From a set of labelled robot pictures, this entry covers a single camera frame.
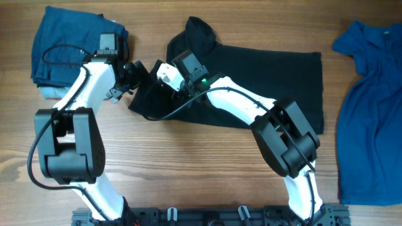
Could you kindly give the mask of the black polo shirt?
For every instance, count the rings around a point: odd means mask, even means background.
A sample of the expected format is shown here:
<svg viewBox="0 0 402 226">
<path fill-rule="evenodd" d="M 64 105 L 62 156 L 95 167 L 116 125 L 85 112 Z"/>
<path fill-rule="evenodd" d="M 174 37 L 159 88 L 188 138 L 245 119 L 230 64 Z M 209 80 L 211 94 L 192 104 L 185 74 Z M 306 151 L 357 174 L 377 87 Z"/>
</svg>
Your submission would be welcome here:
<svg viewBox="0 0 402 226">
<path fill-rule="evenodd" d="M 222 72 L 236 84 L 260 96 L 282 100 L 293 99 L 316 134 L 324 132 L 323 82 L 321 53 L 294 53 L 254 50 L 220 44 L 214 30 L 198 17 L 190 16 L 185 30 L 167 46 L 166 62 L 185 50 L 191 50 L 210 72 Z M 138 88 L 128 109 L 146 116 L 163 117 L 186 100 L 180 100 L 169 87 L 153 84 L 157 61 L 150 77 Z M 175 114 L 172 119 L 211 126 L 249 127 L 230 113 L 212 107 L 205 96 Z"/>
</svg>

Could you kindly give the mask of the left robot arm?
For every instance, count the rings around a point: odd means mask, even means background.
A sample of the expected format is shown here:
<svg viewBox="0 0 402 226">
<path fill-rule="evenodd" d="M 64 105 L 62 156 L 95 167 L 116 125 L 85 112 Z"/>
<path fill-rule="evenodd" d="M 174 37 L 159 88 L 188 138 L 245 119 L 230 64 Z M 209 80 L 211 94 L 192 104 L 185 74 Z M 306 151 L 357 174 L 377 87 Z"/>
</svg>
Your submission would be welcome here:
<svg viewBox="0 0 402 226">
<path fill-rule="evenodd" d="M 90 209 L 87 225 L 139 225 L 104 173 L 106 151 L 95 118 L 104 99 L 118 102 L 148 76 L 142 63 L 131 63 L 128 56 L 121 35 L 100 34 L 99 49 L 77 64 L 80 74 L 64 98 L 34 116 L 28 176 L 46 190 L 75 191 Z"/>
</svg>

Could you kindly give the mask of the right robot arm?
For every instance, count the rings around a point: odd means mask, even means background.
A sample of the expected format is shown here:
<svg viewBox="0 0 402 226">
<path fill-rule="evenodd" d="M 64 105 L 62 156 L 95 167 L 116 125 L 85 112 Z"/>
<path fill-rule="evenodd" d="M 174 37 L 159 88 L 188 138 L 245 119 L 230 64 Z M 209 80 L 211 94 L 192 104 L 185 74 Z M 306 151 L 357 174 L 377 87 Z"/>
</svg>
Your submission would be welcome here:
<svg viewBox="0 0 402 226">
<path fill-rule="evenodd" d="M 189 50 L 172 63 L 180 79 L 176 90 L 191 99 L 204 96 L 250 127 L 263 159 L 285 181 L 289 208 L 313 225 L 323 204 L 314 175 L 320 141 L 298 104 L 262 97 L 224 73 L 209 72 Z"/>
</svg>

